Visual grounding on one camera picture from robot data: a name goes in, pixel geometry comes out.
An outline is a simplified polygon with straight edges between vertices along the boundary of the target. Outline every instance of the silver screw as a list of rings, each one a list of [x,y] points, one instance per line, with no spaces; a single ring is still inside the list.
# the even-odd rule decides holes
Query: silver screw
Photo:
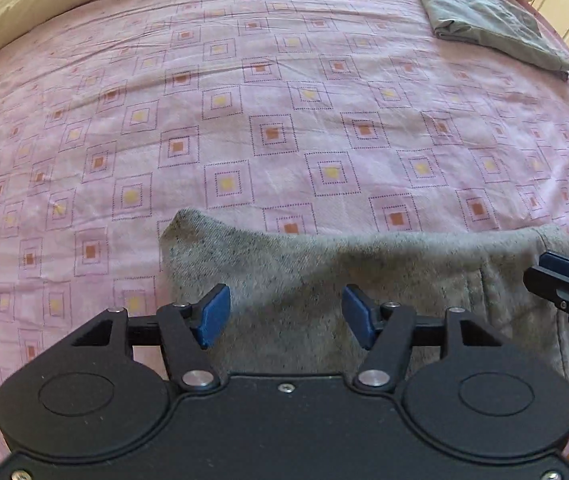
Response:
[[[11,473],[11,480],[31,480],[31,475],[26,471],[18,470]]]
[[[540,480],[562,480],[562,475],[557,471],[547,471],[540,477]]]
[[[182,376],[182,382],[187,386],[204,387],[213,383],[213,374],[206,370],[190,370]]]
[[[377,388],[379,386],[385,386],[386,383],[391,381],[391,378],[387,372],[383,372],[382,370],[365,370],[360,372],[358,380],[365,386]]]
[[[278,391],[284,394],[291,394],[295,390],[295,386],[290,383],[282,383],[278,384]]]

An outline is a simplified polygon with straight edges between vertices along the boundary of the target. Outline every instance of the patterned bedsheet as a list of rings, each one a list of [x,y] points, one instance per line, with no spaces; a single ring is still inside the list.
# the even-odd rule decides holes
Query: patterned bedsheet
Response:
[[[108,306],[167,303],[186,206],[291,235],[569,232],[569,82],[435,40],[419,0],[50,20],[0,51],[0,383]]]

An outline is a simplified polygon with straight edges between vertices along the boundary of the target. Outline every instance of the gray cloth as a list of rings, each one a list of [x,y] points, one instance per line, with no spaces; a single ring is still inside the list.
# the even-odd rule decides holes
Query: gray cloth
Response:
[[[567,79],[569,58],[546,43],[529,12],[508,0],[421,1],[441,40],[490,46]]]
[[[548,225],[481,234],[308,236],[250,232],[180,210],[160,238],[173,299],[194,303],[216,283],[231,288],[231,318],[210,350],[218,370],[345,372],[365,355],[340,314],[342,288],[442,316],[472,310],[569,380],[567,316],[529,294],[524,270],[569,239]],[[414,349],[410,371],[436,358]]]

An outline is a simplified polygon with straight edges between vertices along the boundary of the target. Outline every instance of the gray fabric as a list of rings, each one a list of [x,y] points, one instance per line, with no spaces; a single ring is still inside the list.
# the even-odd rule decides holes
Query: gray fabric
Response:
[[[441,40],[490,46],[567,79],[569,58],[546,43],[529,12],[508,0],[421,1]]]
[[[463,306],[541,355],[569,380],[567,316],[529,294],[524,270],[545,250],[569,256],[554,225],[481,234],[308,236],[250,232],[184,209],[160,238],[173,299],[231,288],[231,319],[210,351],[218,370],[352,374],[361,350],[340,315],[356,283],[374,300],[442,316]],[[414,349],[411,369],[436,358]]]

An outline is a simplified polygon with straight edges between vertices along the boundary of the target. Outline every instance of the screw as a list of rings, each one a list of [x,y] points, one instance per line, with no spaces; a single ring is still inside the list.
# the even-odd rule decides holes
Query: screw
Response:
[[[557,471],[547,471],[540,477],[540,480],[562,480],[562,475]]]
[[[203,388],[213,383],[213,374],[206,370],[190,370],[182,376],[182,382],[194,388]]]
[[[278,384],[278,391],[284,394],[291,394],[295,390],[295,386],[290,383],[282,383]]]
[[[18,470],[11,473],[11,480],[31,480],[31,475],[26,471]]]
[[[382,370],[365,370],[360,372],[358,380],[365,386],[377,388],[379,386],[385,386],[386,383],[391,381],[391,378],[387,372],[383,372]]]

